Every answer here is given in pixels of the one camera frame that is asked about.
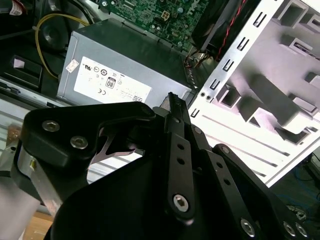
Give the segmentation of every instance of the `black plastic part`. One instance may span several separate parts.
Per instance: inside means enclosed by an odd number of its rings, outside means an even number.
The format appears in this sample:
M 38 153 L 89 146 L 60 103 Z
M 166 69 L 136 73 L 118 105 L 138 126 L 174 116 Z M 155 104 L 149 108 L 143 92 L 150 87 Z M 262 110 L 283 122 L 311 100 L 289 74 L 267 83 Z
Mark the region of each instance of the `black plastic part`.
M 85 170 L 97 152 L 100 130 L 113 126 L 123 131 L 137 124 L 148 123 L 155 113 L 141 102 L 126 102 L 88 106 L 59 107 L 29 112 L 23 122 L 21 140 L 33 157 L 61 170 Z M 57 122 L 60 129 L 43 129 L 46 120 Z M 72 147 L 74 136 L 86 138 L 85 149 Z
M 238 2 L 239 0 L 210 1 L 191 35 L 198 49 L 205 51 L 216 34 L 224 33 Z
M 214 192 L 201 194 L 197 188 L 205 189 L 206 182 L 196 173 L 194 195 L 198 204 L 193 224 L 177 225 L 167 218 L 160 195 L 163 167 L 156 156 L 140 158 L 79 190 L 57 212 L 51 240 L 211 240 L 219 236 L 212 228 L 224 221 L 224 216 L 218 220 L 200 204 L 210 198 L 212 210 L 216 208 Z
M 267 239 L 312 239 L 310 235 L 305 237 L 298 232 L 296 223 L 303 226 L 305 230 L 307 230 L 306 226 L 294 213 L 288 210 L 281 200 L 269 190 L 230 148 L 224 144 L 218 144 L 212 151 L 224 159 L 250 215 L 255 221 L 259 222 L 259 226 Z M 285 230 L 284 222 L 295 229 L 295 236 L 291 236 Z
M 15 67 L 15 61 L 22 61 L 23 67 Z M 41 91 L 43 68 L 22 56 L 14 55 L 4 70 L 4 76 L 11 81 L 34 91 Z

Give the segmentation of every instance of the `green circuit board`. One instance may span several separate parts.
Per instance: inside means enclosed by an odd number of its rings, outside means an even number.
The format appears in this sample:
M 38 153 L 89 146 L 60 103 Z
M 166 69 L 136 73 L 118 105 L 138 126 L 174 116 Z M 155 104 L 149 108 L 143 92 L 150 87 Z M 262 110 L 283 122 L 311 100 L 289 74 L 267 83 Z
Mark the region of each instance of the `green circuit board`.
M 108 0 L 107 9 L 157 37 L 189 51 L 191 34 L 209 0 Z

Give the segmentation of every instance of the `black cable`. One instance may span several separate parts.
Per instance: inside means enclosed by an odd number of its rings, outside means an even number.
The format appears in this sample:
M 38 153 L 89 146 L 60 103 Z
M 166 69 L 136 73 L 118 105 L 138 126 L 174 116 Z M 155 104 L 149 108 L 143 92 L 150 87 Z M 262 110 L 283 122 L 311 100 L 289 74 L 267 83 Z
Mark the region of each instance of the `black cable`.
M 67 0 L 69 3 L 71 3 L 72 5 L 74 5 L 75 7 L 77 7 L 85 16 L 86 20 L 88 21 L 89 24 L 94 24 L 94 22 L 91 20 L 90 16 L 86 13 L 86 11 L 83 9 L 83 7 L 81 7 L 77 2 L 73 1 L 73 0 Z
M 297 176 L 297 168 L 295 168 L 295 169 L 293 170 L 293 175 L 294 175 L 294 177 L 295 177 L 297 180 L 302 181 L 302 182 L 309 182 L 309 181 L 313 181 L 313 180 L 314 180 L 313 178 L 311 178 L 311 179 L 301 179 L 301 178 L 299 178 L 299 177 Z
M 320 159 L 317 157 L 317 155 L 315 155 L 314 153 L 312 153 L 312 155 L 315 156 L 315 158 L 320 162 Z

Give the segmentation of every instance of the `red wire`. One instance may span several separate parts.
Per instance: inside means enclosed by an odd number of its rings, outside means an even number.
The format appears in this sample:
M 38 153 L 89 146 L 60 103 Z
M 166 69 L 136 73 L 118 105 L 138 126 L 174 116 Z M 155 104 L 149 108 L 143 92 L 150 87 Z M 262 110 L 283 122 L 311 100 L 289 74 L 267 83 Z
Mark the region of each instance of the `red wire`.
M 240 14 L 240 12 L 241 12 L 241 9 L 242 9 L 242 7 L 244 6 L 245 2 L 246 2 L 246 0 L 242 0 L 240 6 L 239 6 L 239 8 L 238 8 L 238 10 L 236 11 L 235 16 L 232 18 L 232 20 L 231 20 L 228 28 L 226 29 L 226 33 L 225 33 L 225 37 L 224 37 L 224 39 L 223 39 L 222 46 L 220 47 L 219 52 L 218 52 L 218 54 L 217 54 L 217 56 L 216 56 L 216 58 L 215 58 L 216 61 L 219 59 L 219 56 L 220 56 L 220 54 L 221 54 L 221 52 L 222 52 L 222 49 L 224 48 L 224 46 L 225 46 L 226 43 L 227 43 L 227 38 L 228 38 L 228 36 L 229 36 L 230 29 L 231 29 L 231 27 L 233 26 L 233 24 L 235 23 L 237 17 L 239 16 L 239 14 Z

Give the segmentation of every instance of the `blue cable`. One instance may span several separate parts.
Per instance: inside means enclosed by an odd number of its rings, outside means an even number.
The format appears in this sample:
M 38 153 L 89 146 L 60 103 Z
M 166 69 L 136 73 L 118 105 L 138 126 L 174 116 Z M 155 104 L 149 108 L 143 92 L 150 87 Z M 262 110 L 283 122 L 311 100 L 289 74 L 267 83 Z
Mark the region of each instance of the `blue cable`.
M 285 198 L 285 199 L 289 200 L 292 205 L 301 206 L 301 207 L 305 208 L 305 210 L 308 210 L 308 209 L 310 208 L 310 206 L 308 206 L 308 205 L 306 205 L 306 204 L 304 204 L 304 203 L 300 203 L 300 202 L 297 202 L 297 201 L 293 200 L 293 199 L 292 199 L 290 196 L 288 196 L 288 195 L 276 194 L 276 196 L 277 196 L 278 198 Z
M 296 180 L 297 182 L 299 183 L 299 185 L 303 188 L 303 190 L 305 190 L 307 193 L 309 193 L 310 196 L 312 196 L 315 200 L 317 200 L 318 202 L 320 202 L 320 200 L 317 199 L 317 195 L 311 191 L 306 185 L 304 185 L 304 183 L 302 181 L 299 180 L 299 175 L 298 175 L 298 171 L 297 169 L 295 168 L 294 170 L 294 174 L 296 176 Z

